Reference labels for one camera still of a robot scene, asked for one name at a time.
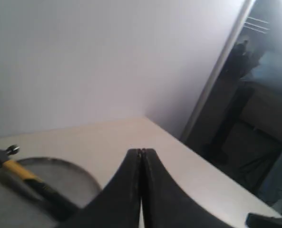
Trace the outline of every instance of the hammer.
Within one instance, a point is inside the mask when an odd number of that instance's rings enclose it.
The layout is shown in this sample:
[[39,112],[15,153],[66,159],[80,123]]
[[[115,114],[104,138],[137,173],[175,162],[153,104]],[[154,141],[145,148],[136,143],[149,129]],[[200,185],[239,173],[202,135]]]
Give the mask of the hammer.
[[19,146],[17,145],[12,145],[6,150],[0,150],[0,168],[4,167],[11,173],[14,173],[36,193],[41,195],[51,205],[56,207],[63,218],[62,220],[66,220],[74,215],[79,210],[74,203],[62,196],[55,189],[37,177],[34,173],[25,169],[15,160],[9,158],[9,155],[17,154],[18,152]]

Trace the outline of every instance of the round metal tray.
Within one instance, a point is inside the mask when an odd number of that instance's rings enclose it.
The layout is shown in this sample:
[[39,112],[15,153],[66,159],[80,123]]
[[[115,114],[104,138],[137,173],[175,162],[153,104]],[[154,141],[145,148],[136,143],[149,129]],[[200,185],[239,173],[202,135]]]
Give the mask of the round metal tray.
[[[18,160],[47,184],[81,208],[100,192],[97,181],[84,169],[55,158]],[[16,176],[0,169],[0,228],[49,228],[58,224],[41,207],[41,198]]]

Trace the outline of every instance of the white table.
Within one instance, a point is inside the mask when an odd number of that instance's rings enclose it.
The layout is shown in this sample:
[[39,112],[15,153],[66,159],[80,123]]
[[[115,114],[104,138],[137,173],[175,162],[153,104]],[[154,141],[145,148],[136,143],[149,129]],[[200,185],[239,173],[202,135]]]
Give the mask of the white table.
[[0,138],[0,148],[18,144],[15,159],[57,157],[89,171],[105,187],[130,148],[154,148],[181,188],[219,219],[245,227],[249,212],[279,217],[236,182],[146,118],[96,123]]

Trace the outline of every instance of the white wall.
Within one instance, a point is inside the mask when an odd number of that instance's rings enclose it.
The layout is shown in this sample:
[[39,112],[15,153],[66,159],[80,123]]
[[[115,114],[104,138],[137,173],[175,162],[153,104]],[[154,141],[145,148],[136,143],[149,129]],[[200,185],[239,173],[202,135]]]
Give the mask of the white wall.
[[179,136],[244,0],[0,0],[0,135],[147,115]]

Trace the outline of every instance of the hammer head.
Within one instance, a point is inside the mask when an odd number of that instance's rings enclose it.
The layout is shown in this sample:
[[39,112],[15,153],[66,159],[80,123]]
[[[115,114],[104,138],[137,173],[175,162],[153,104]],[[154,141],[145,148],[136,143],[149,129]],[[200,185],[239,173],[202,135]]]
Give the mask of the hammer head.
[[0,166],[9,160],[9,155],[16,154],[19,152],[19,146],[12,145],[6,150],[0,150]]

